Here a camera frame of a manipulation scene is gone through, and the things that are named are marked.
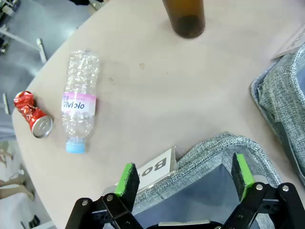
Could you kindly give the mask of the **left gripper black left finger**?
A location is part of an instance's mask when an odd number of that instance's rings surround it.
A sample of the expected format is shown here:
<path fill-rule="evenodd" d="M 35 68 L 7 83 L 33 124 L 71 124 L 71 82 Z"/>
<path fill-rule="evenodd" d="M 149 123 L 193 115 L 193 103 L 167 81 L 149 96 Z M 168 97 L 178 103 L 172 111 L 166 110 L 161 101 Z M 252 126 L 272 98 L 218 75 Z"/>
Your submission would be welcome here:
<path fill-rule="evenodd" d="M 127 163 L 114 192 L 96 201 L 80 198 L 75 202 L 65 228 L 102 229 L 110 224 L 115 229 L 141 229 L 132 214 L 139 183 L 135 164 Z"/>

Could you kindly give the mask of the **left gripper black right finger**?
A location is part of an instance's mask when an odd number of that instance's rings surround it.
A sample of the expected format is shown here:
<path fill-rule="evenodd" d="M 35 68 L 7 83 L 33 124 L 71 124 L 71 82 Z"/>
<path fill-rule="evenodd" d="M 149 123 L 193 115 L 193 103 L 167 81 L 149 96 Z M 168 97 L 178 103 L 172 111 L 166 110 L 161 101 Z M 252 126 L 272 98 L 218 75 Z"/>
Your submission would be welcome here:
<path fill-rule="evenodd" d="M 223 229 L 249 229 L 258 214 L 269 215 L 276 229 L 302 227 L 302 202 L 292 183 L 278 187 L 256 182 L 242 154 L 233 154 L 231 175 L 240 204 Z"/>

